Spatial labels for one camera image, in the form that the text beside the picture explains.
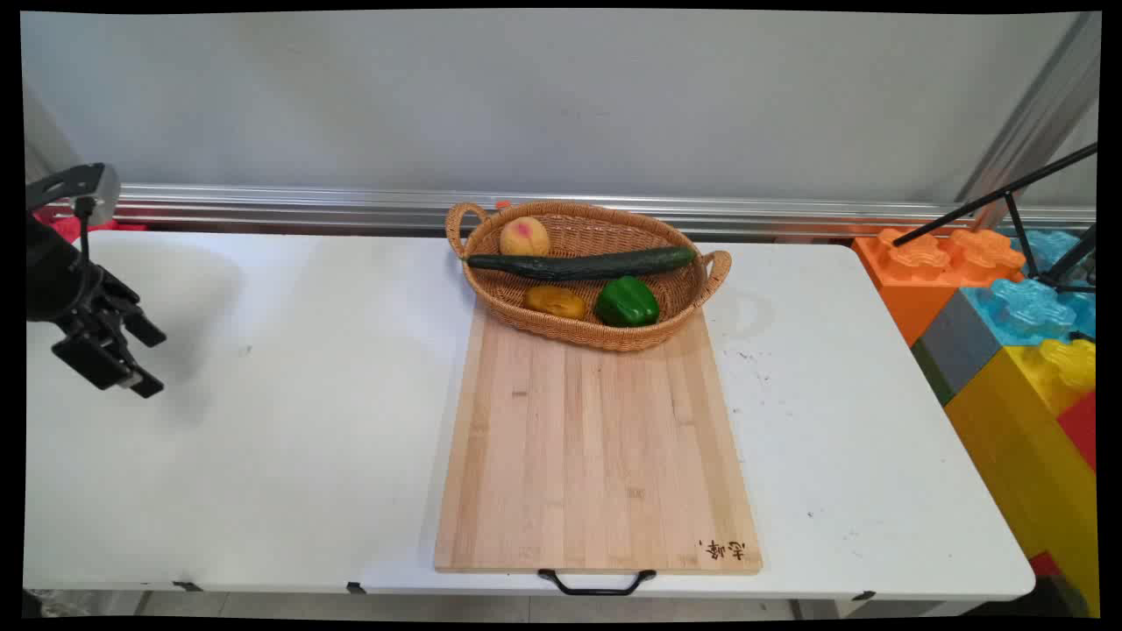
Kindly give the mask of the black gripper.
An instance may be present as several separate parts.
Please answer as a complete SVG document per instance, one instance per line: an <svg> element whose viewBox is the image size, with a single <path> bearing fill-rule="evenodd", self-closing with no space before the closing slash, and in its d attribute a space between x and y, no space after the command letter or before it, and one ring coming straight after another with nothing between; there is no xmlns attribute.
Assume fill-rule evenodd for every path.
<svg viewBox="0 0 1122 631"><path fill-rule="evenodd" d="M149 348L166 340L139 307L139 295L33 213L25 217L25 319L59 327L66 337L50 351L88 383L145 399L164 391L120 333L125 329Z"/></svg>

